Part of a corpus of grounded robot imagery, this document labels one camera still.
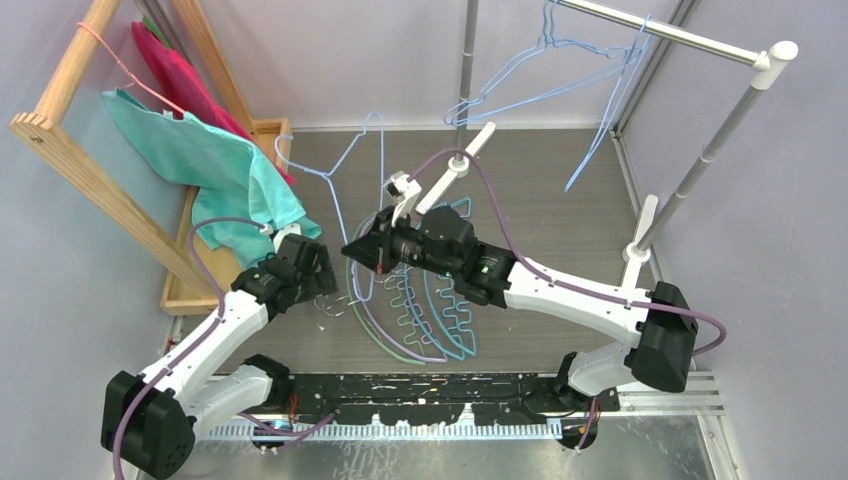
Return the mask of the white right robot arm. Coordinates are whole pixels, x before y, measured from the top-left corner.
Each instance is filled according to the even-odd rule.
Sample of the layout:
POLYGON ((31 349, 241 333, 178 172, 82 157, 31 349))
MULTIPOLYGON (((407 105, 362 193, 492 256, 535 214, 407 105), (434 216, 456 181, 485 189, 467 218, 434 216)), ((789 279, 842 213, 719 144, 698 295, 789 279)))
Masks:
POLYGON ((555 384, 558 403, 582 409, 601 392, 638 381, 655 390, 684 391, 698 325, 680 290, 659 282, 651 291, 567 275, 477 238, 450 207, 428 212, 420 225, 379 212, 342 254, 378 275, 398 264, 449 277, 471 303, 548 314, 603 333, 613 342, 570 353, 555 384))

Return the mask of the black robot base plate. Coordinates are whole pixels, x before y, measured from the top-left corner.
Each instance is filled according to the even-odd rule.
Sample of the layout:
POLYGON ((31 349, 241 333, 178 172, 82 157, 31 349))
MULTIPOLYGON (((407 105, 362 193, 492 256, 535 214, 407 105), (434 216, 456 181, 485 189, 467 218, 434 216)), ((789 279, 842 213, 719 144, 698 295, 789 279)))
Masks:
POLYGON ((285 400, 250 408, 298 426, 328 415, 339 425, 455 425, 466 410, 474 426, 541 424, 577 418, 587 400, 567 400, 559 379, 539 373, 296 374, 285 400))

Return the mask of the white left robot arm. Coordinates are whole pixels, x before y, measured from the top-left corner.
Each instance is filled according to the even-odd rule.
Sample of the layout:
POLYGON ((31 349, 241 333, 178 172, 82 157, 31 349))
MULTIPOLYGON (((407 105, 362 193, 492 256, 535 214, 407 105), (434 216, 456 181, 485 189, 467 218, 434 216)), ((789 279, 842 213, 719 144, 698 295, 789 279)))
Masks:
POLYGON ((233 373, 212 377, 246 340, 292 306, 337 292, 326 245, 297 233, 273 236, 273 250, 241 272, 212 313, 181 343, 138 374, 117 373, 107 384, 101 445, 116 478, 128 462, 168 479, 196 442, 233 416, 261 406, 277 413, 294 382, 277 360, 255 354, 233 373))

